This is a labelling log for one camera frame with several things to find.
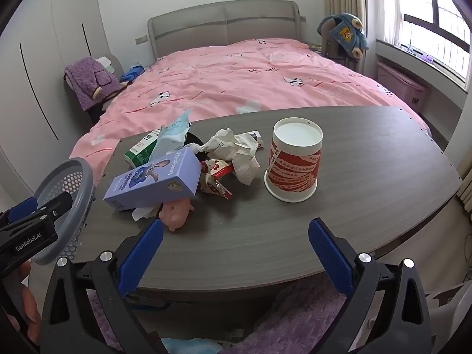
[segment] wooden table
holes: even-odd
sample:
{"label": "wooden table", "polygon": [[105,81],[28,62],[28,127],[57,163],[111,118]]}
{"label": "wooden table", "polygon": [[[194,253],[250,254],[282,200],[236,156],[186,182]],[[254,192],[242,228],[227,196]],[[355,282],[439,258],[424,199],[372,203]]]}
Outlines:
{"label": "wooden table", "polygon": [[[315,121],[324,132],[318,188],[301,203],[272,197],[263,183],[274,124],[284,117]],[[172,292],[211,292],[273,285],[323,270],[307,238],[321,217],[334,235],[358,252],[377,257],[423,227],[459,188],[447,157],[407,113],[395,107],[336,106],[248,113],[194,122],[204,142],[220,128],[258,130],[266,144],[251,186],[225,177],[229,201],[198,194],[185,226],[166,231],[140,287]],[[96,190],[80,235],[76,261],[93,260],[136,235],[135,223],[103,200],[113,178],[128,169],[123,155],[143,135],[118,144]]]}

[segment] paper cup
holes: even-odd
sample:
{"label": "paper cup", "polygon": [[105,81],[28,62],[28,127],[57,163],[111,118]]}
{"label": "paper cup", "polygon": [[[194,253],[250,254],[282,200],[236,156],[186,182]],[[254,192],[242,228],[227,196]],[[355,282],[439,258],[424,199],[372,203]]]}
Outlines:
{"label": "paper cup", "polygon": [[323,131],[313,121],[291,117],[275,124],[264,175],[275,198],[301,202],[315,193],[322,141]]}

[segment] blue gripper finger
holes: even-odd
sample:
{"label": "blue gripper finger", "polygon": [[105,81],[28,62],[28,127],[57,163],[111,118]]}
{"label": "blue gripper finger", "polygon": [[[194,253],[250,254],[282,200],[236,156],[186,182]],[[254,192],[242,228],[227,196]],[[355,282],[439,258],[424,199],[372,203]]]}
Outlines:
{"label": "blue gripper finger", "polygon": [[156,254],[162,239],[164,226],[161,220],[156,219],[141,235],[128,256],[119,267],[118,293],[122,298],[133,292],[139,285],[151,260]]}
{"label": "blue gripper finger", "polygon": [[355,290],[352,266],[316,219],[308,226],[308,240],[336,290],[350,298]]}
{"label": "blue gripper finger", "polygon": [[37,208],[38,201],[35,197],[25,199],[22,203],[19,203],[18,205],[10,209],[10,212],[8,213],[8,222],[10,222],[10,224],[12,224],[13,222],[17,222],[18,220],[34,213]]}

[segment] wall outlet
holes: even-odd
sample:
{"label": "wall outlet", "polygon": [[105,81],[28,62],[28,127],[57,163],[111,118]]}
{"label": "wall outlet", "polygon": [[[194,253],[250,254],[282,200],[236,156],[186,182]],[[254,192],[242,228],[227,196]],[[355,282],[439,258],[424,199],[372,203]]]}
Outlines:
{"label": "wall outlet", "polygon": [[135,40],[136,45],[142,44],[143,42],[147,42],[147,40],[148,40],[147,36],[140,37],[140,38]]}

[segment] screw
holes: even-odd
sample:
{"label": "screw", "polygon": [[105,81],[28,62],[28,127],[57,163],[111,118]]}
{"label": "screw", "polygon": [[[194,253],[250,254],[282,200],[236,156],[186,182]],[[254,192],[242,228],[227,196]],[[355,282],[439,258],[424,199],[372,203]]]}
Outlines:
{"label": "screw", "polygon": [[112,252],[103,252],[102,254],[100,254],[100,259],[104,262],[111,260],[112,257],[113,257]]}
{"label": "screw", "polygon": [[66,266],[66,265],[67,265],[67,258],[66,257],[59,258],[58,266],[62,268],[63,266]]}
{"label": "screw", "polygon": [[365,263],[372,261],[372,257],[367,253],[360,253],[359,259]]}
{"label": "screw", "polygon": [[403,261],[403,263],[405,264],[405,266],[407,268],[412,268],[414,266],[414,262],[412,260],[410,260],[409,258],[407,258],[406,260]]}

